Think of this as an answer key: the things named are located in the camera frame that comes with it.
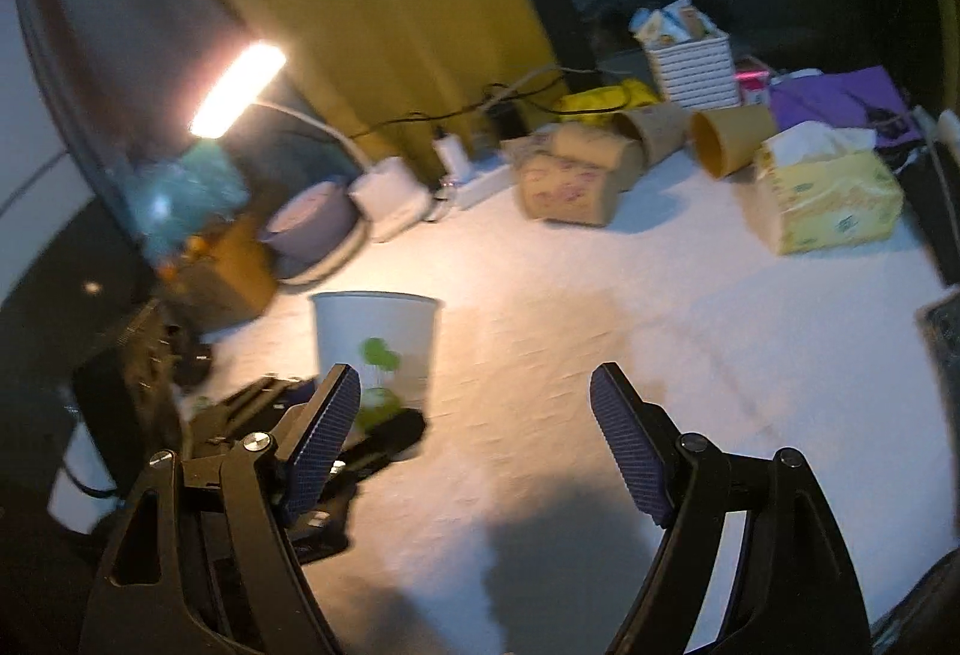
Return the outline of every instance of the purple cloth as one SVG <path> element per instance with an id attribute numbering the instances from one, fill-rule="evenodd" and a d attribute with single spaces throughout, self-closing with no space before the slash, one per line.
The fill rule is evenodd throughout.
<path id="1" fill-rule="evenodd" d="M 907 115 L 887 71 L 879 65 L 823 76 L 805 76 L 778 83 L 770 92 L 770 107 L 776 124 L 787 130 L 800 122 L 820 121 L 833 127 L 870 127 L 868 107 Z M 877 147 L 899 146 L 922 140 L 909 116 L 901 120 L 899 132 L 890 136 L 887 128 L 877 130 Z"/>

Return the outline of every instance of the small packet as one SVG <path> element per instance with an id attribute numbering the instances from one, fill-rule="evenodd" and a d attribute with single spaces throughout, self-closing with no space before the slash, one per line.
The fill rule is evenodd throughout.
<path id="1" fill-rule="evenodd" d="M 693 40 L 702 40 L 707 36 L 707 25 L 700 19 L 700 12 L 693 6 L 692 0 L 677 0 L 664 8 L 664 14 L 675 24 L 683 27 Z"/>
<path id="2" fill-rule="evenodd" d="M 634 30 L 634 38 L 644 46 L 649 47 L 657 44 L 669 46 L 676 43 L 688 43 L 693 40 L 687 30 L 683 29 L 675 19 L 665 17 L 663 11 L 653 11 L 652 13 L 647 11 L 647 14 L 649 16 L 646 19 L 638 19 L 637 16 L 641 16 L 641 11 L 638 11 L 631 21 L 631 28 L 634 28 L 634 25 L 637 24 L 637 28 Z"/>

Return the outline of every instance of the white paper cup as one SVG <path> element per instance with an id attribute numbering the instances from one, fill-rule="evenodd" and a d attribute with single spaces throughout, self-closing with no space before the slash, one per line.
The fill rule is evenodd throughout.
<path id="1" fill-rule="evenodd" d="M 318 292 L 310 300 L 320 376 L 337 363 L 360 375 L 358 428 L 397 407 L 426 411 L 439 301 L 396 292 Z"/>

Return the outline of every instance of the desk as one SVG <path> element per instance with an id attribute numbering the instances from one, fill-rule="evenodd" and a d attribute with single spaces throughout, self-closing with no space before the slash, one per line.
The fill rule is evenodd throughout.
<path id="1" fill-rule="evenodd" d="M 606 230 L 534 223 L 511 192 L 368 247 L 320 289 L 445 302 L 421 456 L 363 487 L 354 548 L 306 575 L 364 653 L 603 652 L 661 531 L 632 508 L 587 404 L 614 360 L 680 430 L 727 452 L 799 447 L 844 532 L 871 620 L 954 547 L 949 429 L 916 312 L 944 297 L 917 239 L 774 257 L 747 185 L 685 155 Z M 316 372 L 307 293 L 219 345 L 208 393 Z M 715 635 L 730 516 L 693 644 Z"/>

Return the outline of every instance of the tissue box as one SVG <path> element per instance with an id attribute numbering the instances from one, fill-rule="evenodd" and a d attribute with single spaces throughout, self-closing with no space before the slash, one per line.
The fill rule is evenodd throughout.
<path id="1" fill-rule="evenodd" d="M 889 238 L 904 206 L 893 174 L 872 151 L 786 166 L 757 152 L 762 224 L 777 254 Z"/>

